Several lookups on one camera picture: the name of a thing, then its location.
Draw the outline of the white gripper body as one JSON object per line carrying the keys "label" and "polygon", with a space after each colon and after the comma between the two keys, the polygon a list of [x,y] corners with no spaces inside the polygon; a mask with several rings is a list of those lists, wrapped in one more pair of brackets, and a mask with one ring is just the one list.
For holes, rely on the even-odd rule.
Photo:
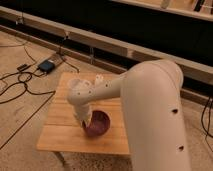
{"label": "white gripper body", "polygon": [[74,116],[81,124],[84,119],[89,119],[91,122],[92,110],[89,104],[75,105]]}

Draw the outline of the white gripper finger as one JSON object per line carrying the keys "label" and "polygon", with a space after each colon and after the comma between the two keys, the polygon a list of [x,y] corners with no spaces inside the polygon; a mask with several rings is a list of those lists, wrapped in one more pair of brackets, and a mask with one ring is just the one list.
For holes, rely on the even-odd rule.
{"label": "white gripper finger", "polygon": [[89,126],[89,123],[90,123],[90,120],[89,119],[84,119],[81,123],[82,127],[88,127]]}

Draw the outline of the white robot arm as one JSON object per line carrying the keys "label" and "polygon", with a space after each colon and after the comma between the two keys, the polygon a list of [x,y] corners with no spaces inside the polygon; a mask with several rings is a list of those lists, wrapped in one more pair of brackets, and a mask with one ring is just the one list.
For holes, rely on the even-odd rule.
{"label": "white robot arm", "polygon": [[134,171],[191,171],[180,90],[181,68],[170,60],[145,61],[108,81],[68,82],[76,118],[89,120],[89,103],[119,98]]}

